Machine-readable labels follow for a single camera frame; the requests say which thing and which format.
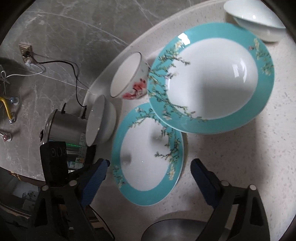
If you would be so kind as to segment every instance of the white bowl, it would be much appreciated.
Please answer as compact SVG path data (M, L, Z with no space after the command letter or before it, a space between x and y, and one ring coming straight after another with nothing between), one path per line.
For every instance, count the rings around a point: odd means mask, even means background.
M91 109L86 125L86 144L88 146L106 142L111 137L116 123L116 109L105 98L99 96Z
M132 53L118 68L111 86L113 98L133 100L147 93L149 66L141 53Z
M258 0L230 0L224 10L241 26L266 42L280 41L286 27L277 15Z

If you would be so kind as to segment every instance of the stainless steel pot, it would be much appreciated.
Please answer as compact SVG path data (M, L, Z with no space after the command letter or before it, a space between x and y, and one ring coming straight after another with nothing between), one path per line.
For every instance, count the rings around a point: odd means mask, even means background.
M67 114L65 106L66 103L61 111L56 109L50 114L44 130L40 132L40 141L43 141L43 144L49 141L66 142L68 167L76 170L83 167L86 158L87 120Z

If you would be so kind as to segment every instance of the teal plate rim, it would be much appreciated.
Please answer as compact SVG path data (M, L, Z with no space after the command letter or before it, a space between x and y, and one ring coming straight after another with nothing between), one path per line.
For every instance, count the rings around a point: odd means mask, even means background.
M163 177L161 182L151 190L139 191L131 187L124 178L123 172L121 170L120 151L122 142L128 129L134 125L137 125L145 118L153 118L155 122L158 122L159 124L162 124L162 126L166 127L165 132L162 131L160 135L164 134L168 135L169 137L170 147L168 148L168 151L171 153L171 158L167 174ZM111 163L113 168L113 177L119 190L126 199L140 206L154 205L163 200L171 192L181 175L184 163L184 143L182 133L162 123L151 109L149 103L141 104L127 114L117 129L112 145Z
M274 86L274 66L266 46L248 30L230 23L207 23L184 31L190 44L184 45L175 37L155 59L148 76L148 96L151 108L168 126L186 133L215 134L237 129L253 120L266 106ZM225 38L237 42L249 51L258 69L258 83L251 99L237 112L219 119L193 118L182 107L182 112L173 105L165 91L165 79L174 57L191 44L208 38Z

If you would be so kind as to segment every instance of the speckled white countertop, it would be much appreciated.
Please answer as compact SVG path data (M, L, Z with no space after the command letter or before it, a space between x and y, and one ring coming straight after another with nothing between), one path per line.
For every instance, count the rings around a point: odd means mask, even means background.
M140 51L149 61L171 38L197 24L224 22L225 1L198 4L159 23L128 46L98 77L86 96L89 106L100 94L109 95L116 69L131 52ZM279 43L268 44L275 65L275 84L262 113L237 130L217 135L184 134L185 163L172 192L160 203L141 207L126 200L108 170L92 206L112 229L117 240L140 240L156 221L189 218L208 221L213 209L208 206L190 173L190 162L199 158L208 170L233 186L257 186L270 229L277 241L296 214L296 44L287 35ZM134 107L148 101L112 100L119 122ZM97 157L110 158L112 140L98 146ZM228 222L230 227L234 219Z

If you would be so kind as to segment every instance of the silver screw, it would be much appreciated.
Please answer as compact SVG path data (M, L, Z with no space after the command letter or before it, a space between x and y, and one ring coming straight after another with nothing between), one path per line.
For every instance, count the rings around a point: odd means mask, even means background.
M228 187L229 186L229 182L227 182L226 180L222 180L221 181L221 185L224 187Z
M73 187L73 186L76 186L77 185L77 181L76 180L71 180L69 182L69 186Z
M255 191L257 189L257 187L255 185L251 184L250 185L250 189L253 190L253 191Z
M48 190L48 185L44 185L41 189L42 189L42 191Z

